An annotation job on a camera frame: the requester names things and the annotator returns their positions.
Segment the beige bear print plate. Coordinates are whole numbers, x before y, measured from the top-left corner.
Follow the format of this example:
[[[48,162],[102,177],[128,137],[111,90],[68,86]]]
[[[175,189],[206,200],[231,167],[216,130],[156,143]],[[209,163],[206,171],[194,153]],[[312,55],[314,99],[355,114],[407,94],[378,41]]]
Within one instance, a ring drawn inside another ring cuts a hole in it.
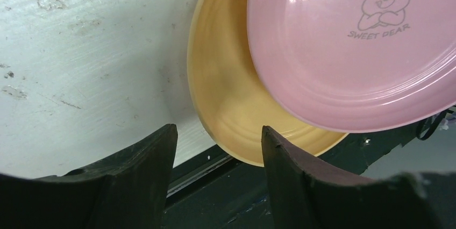
[[[263,166],[262,127],[319,156],[346,134],[308,125],[285,111],[255,71],[247,40],[247,0],[198,0],[190,27],[191,99],[214,142],[232,157]]]

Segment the light pink bottom plate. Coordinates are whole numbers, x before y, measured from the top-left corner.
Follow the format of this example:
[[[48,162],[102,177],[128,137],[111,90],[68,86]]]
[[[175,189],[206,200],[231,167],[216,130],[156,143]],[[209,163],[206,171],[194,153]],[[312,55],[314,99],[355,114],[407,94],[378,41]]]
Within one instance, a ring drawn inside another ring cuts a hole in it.
[[[455,104],[455,0],[248,0],[252,60],[294,117],[339,132]]]

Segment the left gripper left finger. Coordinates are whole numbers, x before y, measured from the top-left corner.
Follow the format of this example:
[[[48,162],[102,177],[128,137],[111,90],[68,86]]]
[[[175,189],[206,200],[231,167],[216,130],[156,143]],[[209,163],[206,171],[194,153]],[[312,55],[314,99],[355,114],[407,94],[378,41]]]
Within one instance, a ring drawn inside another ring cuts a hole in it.
[[[101,178],[88,228],[160,228],[177,146],[177,126],[157,131],[106,158],[67,173]]]

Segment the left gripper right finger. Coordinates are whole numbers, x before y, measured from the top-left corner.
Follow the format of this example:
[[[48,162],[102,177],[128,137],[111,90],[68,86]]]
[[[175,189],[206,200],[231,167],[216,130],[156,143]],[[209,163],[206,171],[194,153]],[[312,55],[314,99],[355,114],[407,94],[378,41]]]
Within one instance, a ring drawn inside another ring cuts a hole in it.
[[[337,168],[298,148],[270,126],[261,147],[275,228],[323,228],[312,187],[355,186],[372,180]]]

